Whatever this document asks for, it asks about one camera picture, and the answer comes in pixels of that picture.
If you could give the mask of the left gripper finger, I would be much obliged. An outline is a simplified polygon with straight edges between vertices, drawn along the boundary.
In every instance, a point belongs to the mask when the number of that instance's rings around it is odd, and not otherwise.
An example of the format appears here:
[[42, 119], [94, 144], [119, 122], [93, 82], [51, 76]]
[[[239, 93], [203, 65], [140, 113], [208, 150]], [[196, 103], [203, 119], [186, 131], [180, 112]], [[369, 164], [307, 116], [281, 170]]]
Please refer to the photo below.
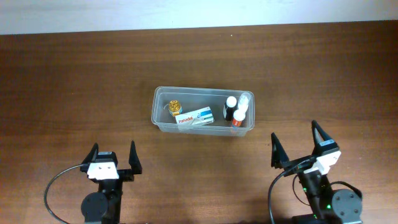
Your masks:
[[91, 151], [88, 153], [88, 155], [82, 161], [82, 164], [89, 164], [93, 160], [95, 160], [95, 157], [98, 154], [98, 149], [99, 149], [99, 145], [97, 143], [94, 143], [93, 147], [91, 148]]
[[142, 165], [138, 158], [136, 145], [134, 141], [131, 141], [128, 163], [131, 166], [131, 170], [134, 175], [142, 174]]

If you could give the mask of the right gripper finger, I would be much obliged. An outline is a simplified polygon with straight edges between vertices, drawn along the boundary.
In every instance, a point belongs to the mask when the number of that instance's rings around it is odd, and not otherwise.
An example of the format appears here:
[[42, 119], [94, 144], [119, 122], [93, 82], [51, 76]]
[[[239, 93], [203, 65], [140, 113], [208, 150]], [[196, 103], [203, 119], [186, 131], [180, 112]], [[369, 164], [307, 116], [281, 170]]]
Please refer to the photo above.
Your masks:
[[312, 121], [312, 136], [314, 141], [314, 149], [312, 155], [320, 155], [324, 151], [324, 147], [330, 142], [330, 136], [315, 121]]
[[275, 133], [271, 134], [271, 143], [271, 166], [276, 169], [285, 169], [290, 160]]

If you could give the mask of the orange tube white cap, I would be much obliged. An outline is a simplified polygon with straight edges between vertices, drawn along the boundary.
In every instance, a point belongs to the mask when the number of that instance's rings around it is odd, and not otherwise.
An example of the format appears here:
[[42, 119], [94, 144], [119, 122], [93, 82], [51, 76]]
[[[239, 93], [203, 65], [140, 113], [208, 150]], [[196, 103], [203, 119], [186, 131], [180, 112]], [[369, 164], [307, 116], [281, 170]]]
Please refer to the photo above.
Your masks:
[[233, 113], [233, 119], [231, 122], [231, 132], [233, 134], [238, 133], [239, 127], [241, 126], [245, 118], [246, 118], [246, 112], [243, 109], [236, 110]]

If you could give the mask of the small gold lid jar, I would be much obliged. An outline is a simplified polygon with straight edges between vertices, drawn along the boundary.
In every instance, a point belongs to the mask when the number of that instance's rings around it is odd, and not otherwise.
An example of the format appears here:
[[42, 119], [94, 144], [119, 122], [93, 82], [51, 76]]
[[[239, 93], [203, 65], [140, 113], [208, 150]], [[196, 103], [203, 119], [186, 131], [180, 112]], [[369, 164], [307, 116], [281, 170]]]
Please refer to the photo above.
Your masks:
[[172, 100], [169, 102], [169, 113], [175, 117], [182, 114], [182, 106], [178, 100]]

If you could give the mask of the clear white dropper bottle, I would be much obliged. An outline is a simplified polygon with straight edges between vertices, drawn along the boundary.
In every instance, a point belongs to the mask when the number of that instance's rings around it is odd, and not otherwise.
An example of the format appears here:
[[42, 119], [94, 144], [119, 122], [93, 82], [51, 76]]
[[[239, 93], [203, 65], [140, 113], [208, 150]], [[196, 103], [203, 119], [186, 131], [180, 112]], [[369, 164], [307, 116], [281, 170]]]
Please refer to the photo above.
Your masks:
[[249, 92], [244, 92], [242, 95], [239, 97], [238, 100], [238, 110], [241, 110], [243, 113], [246, 113], [249, 107], [249, 103], [251, 100], [251, 94]]

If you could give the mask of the dark bottle white cap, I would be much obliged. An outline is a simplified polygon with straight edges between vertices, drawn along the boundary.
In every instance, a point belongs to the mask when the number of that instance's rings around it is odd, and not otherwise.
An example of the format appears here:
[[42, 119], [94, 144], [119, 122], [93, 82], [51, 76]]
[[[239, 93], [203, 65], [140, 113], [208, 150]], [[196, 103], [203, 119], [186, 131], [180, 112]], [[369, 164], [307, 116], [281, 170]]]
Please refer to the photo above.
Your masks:
[[237, 107], [237, 99], [234, 96], [229, 96], [223, 107], [223, 117], [225, 121], [231, 121], [233, 118], [233, 113]]

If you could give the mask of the white medicine box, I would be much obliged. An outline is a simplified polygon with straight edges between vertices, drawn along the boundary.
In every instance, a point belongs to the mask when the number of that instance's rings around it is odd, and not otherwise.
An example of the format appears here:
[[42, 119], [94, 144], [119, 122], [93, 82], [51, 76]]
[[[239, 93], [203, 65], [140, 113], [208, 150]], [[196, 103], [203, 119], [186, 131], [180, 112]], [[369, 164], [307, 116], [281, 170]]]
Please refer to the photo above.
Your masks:
[[176, 124], [179, 129], [190, 129], [194, 126], [203, 126], [214, 122], [214, 116], [209, 106], [176, 115]]

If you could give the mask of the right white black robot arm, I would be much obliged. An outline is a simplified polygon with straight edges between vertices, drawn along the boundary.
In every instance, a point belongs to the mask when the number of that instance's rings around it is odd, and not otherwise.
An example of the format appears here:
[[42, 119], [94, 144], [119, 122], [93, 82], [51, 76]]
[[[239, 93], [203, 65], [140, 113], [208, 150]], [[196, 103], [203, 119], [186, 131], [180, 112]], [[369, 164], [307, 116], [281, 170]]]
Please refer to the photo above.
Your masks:
[[272, 190], [281, 177], [293, 175], [302, 185], [312, 213], [292, 217], [293, 223], [362, 223], [363, 193], [344, 181], [330, 182], [327, 174], [341, 156], [337, 142], [312, 121], [314, 148], [309, 156], [290, 160], [275, 133], [271, 134], [271, 166], [283, 171], [272, 181], [267, 205], [271, 223]]

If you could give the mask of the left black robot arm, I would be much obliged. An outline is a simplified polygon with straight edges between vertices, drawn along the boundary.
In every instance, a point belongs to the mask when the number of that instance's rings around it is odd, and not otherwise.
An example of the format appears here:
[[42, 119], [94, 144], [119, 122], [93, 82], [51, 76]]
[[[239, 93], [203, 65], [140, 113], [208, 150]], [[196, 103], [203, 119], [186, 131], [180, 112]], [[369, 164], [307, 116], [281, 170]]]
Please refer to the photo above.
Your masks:
[[81, 203], [85, 223], [120, 222], [123, 183], [132, 182], [135, 175], [142, 174], [134, 141], [131, 142], [128, 163], [130, 168], [118, 169], [115, 152], [101, 152], [97, 143], [93, 145], [80, 169], [88, 179], [98, 184], [98, 190], [88, 194]]

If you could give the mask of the clear plastic container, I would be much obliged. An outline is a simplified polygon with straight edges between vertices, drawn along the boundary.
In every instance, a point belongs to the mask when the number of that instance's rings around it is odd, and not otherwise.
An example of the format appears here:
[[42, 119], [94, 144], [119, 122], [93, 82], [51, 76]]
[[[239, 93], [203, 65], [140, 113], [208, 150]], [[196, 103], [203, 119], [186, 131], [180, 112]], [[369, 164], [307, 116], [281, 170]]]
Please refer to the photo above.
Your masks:
[[[152, 123], [166, 133], [204, 134], [215, 136], [245, 136], [255, 125], [254, 94], [250, 94], [246, 118], [238, 128], [224, 120], [223, 105], [229, 96], [239, 98], [244, 90], [224, 90], [214, 88], [190, 88], [176, 86], [159, 86], [155, 89], [152, 104]], [[177, 100], [184, 113], [209, 107], [214, 116], [214, 122], [203, 126], [192, 126], [188, 129], [179, 129], [175, 118], [170, 114], [168, 104]]]

